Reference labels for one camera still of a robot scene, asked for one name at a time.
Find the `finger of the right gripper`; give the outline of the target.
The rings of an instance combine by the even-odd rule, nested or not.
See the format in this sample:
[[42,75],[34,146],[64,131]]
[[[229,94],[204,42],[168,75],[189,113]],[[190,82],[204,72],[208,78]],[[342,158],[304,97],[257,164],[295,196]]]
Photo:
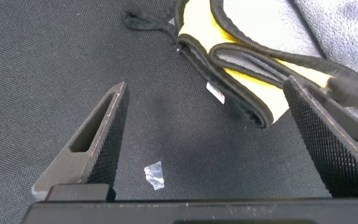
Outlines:
[[340,105],[358,108],[358,80],[330,78],[326,86],[329,90],[329,96]]

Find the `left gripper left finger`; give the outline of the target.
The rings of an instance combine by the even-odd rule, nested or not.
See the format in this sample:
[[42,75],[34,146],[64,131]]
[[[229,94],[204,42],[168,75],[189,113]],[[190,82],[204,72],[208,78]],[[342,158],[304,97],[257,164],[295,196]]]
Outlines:
[[58,184],[107,184],[116,175],[129,105],[129,88],[110,88],[74,135],[32,186],[32,195],[45,200]]

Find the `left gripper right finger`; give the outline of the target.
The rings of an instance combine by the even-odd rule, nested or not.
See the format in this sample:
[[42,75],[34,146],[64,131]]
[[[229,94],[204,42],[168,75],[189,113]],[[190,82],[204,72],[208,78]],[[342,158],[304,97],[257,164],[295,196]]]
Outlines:
[[283,92],[329,193],[358,197],[358,118],[302,78],[290,77]]

